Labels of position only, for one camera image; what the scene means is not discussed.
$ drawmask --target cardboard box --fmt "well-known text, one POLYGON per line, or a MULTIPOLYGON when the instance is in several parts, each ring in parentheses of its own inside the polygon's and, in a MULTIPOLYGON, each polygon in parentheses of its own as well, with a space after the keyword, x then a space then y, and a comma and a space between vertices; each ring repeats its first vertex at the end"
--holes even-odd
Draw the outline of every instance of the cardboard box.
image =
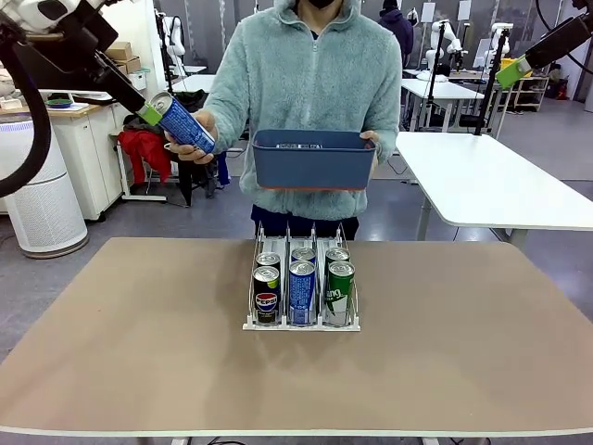
POLYGON ((114 44, 107 49, 105 55, 111 60, 130 60, 133 58, 132 45, 130 42, 114 42, 114 44))
POLYGON ((126 70, 128 71, 128 74, 131 74, 133 72, 137 72, 142 68, 142 65, 140 64, 140 58, 139 57, 133 57, 130 60, 126 61, 126 70))

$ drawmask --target metal pole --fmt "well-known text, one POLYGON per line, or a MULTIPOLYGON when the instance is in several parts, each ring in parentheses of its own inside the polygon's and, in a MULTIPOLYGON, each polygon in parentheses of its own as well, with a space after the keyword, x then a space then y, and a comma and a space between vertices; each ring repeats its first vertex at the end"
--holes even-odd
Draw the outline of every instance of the metal pole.
POLYGON ((426 126, 430 127, 430 120, 433 117, 433 104, 435 103, 435 81, 436 81, 436 69, 438 68, 438 61, 440 60, 441 56, 441 46, 443 45, 443 40, 445 39, 445 23, 441 23, 440 33, 438 34, 438 46, 436 47, 436 54, 435 54, 435 65, 433 66, 433 75, 430 77, 430 90, 428 91, 428 101, 427 101, 427 110, 428 110, 428 117, 426 118, 426 126))
POLYGON ((502 60, 502 49, 504 48, 504 44, 506 43, 506 40, 509 37, 509 35, 509 30, 503 30, 502 34, 500 35, 500 38, 498 39, 497 53, 494 57, 492 69, 490 70, 490 77, 488 79, 488 85, 486 87, 486 91, 484 92, 484 100, 482 101, 482 108, 480 109, 480 117, 478 118, 478 124, 475 127, 474 134, 476 136, 482 134, 482 128, 484 128, 484 119, 486 118, 486 113, 490 105, 492 91, 494 90, 494 82, 497 79, 497 71, 500 68, 500 61, 502 60))

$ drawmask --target dark pants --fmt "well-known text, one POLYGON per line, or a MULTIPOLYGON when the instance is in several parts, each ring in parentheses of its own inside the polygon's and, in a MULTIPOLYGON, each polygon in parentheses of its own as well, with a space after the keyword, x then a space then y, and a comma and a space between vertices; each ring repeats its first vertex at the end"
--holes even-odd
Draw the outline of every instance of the dark pants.
POLYGON ((315 232, 319 238, 331 238, 335 236, 341 223, 344 228, 344 238, 348 241, 353 240, 359 230, 358 218, 348 218, 342 221, 310 220, 292 213, 273 213, 257 206, 253 206, 251 219, 256 224, 256 237, 260 224, 263 226, 266 236, 284 236, 286 235, 286 226, 290 226, 291 236, 310 236, 311 228, 315 224, 315 232))

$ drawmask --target white table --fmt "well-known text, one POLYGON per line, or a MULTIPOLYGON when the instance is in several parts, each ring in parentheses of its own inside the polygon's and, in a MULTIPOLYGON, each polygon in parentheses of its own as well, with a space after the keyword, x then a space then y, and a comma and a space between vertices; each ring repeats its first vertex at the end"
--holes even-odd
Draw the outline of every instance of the white table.
POLYGON ((181 79, 174 84, 173 91, 175 93, 181 93, 204 90, 206 93, 209 93, 215 77, 215 74, 195 74, 181 79))
MULTIPOLYGON (((418 128, 419 123, 421 126, 424 126, 424 115, 426 115, 426 110, 428 109, 426 99, 428 99, 428 94, 430 92, 430 82, 421 81, 419 79, 403 79, 401 81, 401 86, 408 92, 406 109, 412 108, 410 131, 414 132, 418 128)), ((448 130, 448 123, 455 104, 458 105, 455 118, 455 124, 457 125, 461 118, 463 101, 477 101, 484 99, 484 95, 451 82, 435 83, 433 97, 435 103, 446 111, 442 127, 443 133, 448 130)))
POLYGON ((418 240, 432 207, 447 224, 490 228, 518 247, 532 229, 593 231, 593 202, 490 136, 401 133, 397 149, 425 195, 418 240))

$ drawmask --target red jacket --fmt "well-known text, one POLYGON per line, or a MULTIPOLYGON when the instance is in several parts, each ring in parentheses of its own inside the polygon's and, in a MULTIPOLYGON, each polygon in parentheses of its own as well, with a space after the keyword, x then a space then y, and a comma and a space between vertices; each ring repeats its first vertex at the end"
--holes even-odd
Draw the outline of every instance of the red jacket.
POLYGON ((142 159, 158 172, 162 183, 167 181, 170 176, 170 159, 158 134, 143 131, 121 132, 118 141, 132 161, 134 184, 145 182, 145 166, 142 159))

